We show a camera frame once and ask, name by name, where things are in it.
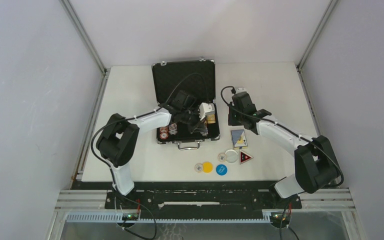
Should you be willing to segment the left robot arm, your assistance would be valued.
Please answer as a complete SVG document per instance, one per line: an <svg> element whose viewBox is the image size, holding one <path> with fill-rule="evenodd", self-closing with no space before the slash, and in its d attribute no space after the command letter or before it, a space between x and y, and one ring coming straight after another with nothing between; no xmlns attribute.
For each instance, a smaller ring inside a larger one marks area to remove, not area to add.
<svg viewBox="0 0 384 240"><path fill-rule="evenodd" d="M141 134L171 124L185 126L189 134L203 133L207 117L214 114L215 110L211 101L198 102L181 90L174 98L169 97L150 112L130 118L113 114L107 124L93 135L90 148L92 154L109 167L112 188L118 192L118 204L129 209L137 200L136 194L132 192L134 182L129 162Z"/></svg>

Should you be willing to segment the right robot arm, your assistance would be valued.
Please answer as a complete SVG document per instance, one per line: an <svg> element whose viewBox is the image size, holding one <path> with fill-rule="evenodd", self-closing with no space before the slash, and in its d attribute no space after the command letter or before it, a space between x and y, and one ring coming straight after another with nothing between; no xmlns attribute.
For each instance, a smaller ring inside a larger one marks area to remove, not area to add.
<svg viewBox="0 0 384 240"><path fill-rule="evenodd" d="M294 173L277 181L269 194L273 207L282 208L293 195L312 194L323 187L336 188L344 182L327 137L310 137L286 127L271 112L258 110L246 91L232 89L231 99L227 103L229 120L271 140L293 157Z"/></svg>

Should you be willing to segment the red triangular card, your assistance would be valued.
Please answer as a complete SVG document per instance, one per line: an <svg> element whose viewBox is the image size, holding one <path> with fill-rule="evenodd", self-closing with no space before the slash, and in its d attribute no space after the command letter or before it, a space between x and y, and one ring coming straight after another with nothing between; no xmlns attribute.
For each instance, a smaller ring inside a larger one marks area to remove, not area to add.
<svg viewBox="0 0 384 240"><path fill-rule="evenodd" d="M244 164L250 160L252 160L254 157L252 155L250 155L249 153L243 151L243 150L240 150L239 151L239 163L240 164Z"/></svg>

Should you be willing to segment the blue round button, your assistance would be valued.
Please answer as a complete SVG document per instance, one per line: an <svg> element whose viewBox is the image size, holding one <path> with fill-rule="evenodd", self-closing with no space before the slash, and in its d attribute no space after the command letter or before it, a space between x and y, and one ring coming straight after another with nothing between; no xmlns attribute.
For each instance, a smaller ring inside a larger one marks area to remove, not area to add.
<svg viewBox="0 0 384 240"><path fill-rule="evenodd" d="M219 175L219 176L225 176L228 172L228 168L226 165L224 164L219 164L216 166L215 168L215 172Z"/></svg>

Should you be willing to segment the playing card deck box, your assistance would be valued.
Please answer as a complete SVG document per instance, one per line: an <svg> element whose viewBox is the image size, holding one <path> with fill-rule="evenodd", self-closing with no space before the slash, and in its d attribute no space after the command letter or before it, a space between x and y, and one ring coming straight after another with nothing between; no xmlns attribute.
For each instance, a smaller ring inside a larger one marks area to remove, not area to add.
<svg viewBox="0 0 384 240"><path fill-rule="evenodd" d="M230 133L233 149L239 150L248 147L248 141L244 129L234 129L231 130Z"/></svg>

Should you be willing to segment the shrink-wrapped blue chip stack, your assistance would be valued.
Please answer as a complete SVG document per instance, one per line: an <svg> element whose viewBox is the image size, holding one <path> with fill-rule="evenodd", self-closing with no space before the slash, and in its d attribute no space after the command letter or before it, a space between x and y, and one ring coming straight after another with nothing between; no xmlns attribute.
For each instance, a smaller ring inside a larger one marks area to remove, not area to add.
<svg viewBox="0 0 384 240"><path fill-rule="evenodd" d="M169 133L168 126L163 126L159 128L159 135L160 133Z"/></svg>

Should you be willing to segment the yellow round button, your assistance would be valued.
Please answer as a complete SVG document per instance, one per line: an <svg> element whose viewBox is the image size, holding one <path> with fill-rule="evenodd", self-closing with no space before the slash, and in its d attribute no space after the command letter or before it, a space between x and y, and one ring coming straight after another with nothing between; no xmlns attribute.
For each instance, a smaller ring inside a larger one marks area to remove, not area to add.
<svg viewBox="0 0 384 240"><path fill-rule="evenodd" d="M202 171L204 173L211 173L213 171L213 164L211 162L203 162L202 163Z"/></svg>

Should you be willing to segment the white dealer button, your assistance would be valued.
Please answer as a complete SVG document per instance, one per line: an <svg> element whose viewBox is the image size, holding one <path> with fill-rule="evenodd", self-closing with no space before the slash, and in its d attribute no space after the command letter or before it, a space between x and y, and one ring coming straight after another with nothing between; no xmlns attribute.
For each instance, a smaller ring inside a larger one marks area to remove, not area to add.
<svg viewBox="0 0 384 240"><path fill-rule="evenodd" d="M229 149L225 153L225 161L235 163L239 158L239 153L235 149Z"/></svg>

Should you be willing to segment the yellow chip stack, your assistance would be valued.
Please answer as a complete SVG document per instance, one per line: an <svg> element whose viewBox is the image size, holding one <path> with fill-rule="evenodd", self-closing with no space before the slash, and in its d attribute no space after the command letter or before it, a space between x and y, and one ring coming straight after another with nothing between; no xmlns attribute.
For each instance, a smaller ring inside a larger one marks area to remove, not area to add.
<svg viewBox="0 0 384 240"><path fill-rule="evenodd" d="M206 116L206 123L207 124L215 124L216 121L216 115L215 114L209 114Z"/></svg>

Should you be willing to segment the red five poker chip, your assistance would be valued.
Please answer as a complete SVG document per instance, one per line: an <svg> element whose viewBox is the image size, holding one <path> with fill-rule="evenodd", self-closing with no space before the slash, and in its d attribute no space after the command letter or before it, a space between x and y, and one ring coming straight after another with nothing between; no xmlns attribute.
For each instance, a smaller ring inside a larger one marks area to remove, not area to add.
<svg viewBox="0 0 384 240"><path fill-rule="evenodd" d="M162 139L162 140L166 140L168 137L169 137L169 133L167 132L161 132L159 137Z"/></svg>

